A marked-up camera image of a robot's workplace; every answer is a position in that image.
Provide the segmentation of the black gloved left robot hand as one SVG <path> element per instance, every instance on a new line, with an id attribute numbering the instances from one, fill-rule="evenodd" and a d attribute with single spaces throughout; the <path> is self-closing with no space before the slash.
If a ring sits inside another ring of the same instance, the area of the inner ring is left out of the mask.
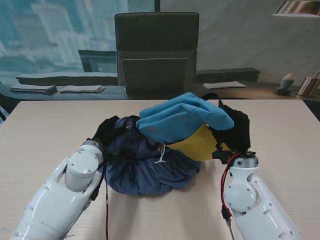
<path id="1" fill-rule="evenodd" d="M 96 142 L 99 142 L 102 145 L 102 147 L 106 148 L 116 135 L 114 126 L 119 119 L 120 118 L 116 115 L 111 118 L 105 119 L 98 126 L 92 139 Z"/>

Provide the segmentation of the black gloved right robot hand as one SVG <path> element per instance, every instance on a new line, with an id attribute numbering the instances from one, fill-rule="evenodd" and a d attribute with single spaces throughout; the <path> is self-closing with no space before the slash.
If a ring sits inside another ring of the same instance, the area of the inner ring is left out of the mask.
<path id="1" fill-rule="evenodd" d="M 216 149 L 222 151 L 223 145 L 226 145 L 230 152 L 247 152 L 251 147 L 250 120 L 248 116 L 242 111 L 232 109 L 227 105 L 222 105 L 221 107 L 233 120 L 234 126 L 228 130 L 215 130 L 209 127 L 216 140 Z"/>

